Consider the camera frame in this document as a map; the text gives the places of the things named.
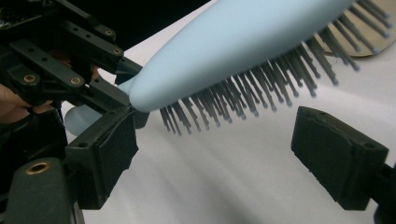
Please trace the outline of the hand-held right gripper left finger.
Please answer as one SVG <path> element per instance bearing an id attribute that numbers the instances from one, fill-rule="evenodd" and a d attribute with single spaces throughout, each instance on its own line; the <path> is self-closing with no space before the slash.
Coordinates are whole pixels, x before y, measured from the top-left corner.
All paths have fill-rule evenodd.
<path id="1" fill-rule="evenodd" d="M 64 122 L 75 136 L 65 153 L 68 166 L 78 173 L 79 207 L 99 210 L 138 150 L 134 113 L 129 106 L 104 115 L 86 105 L 75 106 Z"/>

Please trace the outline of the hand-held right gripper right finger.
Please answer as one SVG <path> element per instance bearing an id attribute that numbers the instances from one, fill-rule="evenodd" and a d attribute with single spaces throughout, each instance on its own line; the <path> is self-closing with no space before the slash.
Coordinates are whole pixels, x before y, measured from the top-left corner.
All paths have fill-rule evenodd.
<path id="1" fill-rule="evenodd" d="M 298 108 L 291 150 L 346 210 L 371 200 L 396 212 L 396 171 L 385 164 L 389 150 L 332 115 Z"/>

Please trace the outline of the light blue hairbrush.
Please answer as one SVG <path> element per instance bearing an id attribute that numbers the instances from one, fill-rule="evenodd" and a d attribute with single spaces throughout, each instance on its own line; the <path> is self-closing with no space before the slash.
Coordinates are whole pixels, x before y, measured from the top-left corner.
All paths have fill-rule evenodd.
<path id="1" fill-rule="evenodd" d="M 359 66 L 329 25 L 343 23 L 357 0 L 217 0 L 172 37 L 133 78 L 114 86 L 139 112 L 158 110 L 172 133 L 207 129 L 257 107 L 289 105 L 299 88 L 336 74 L 332 54 Z"/>

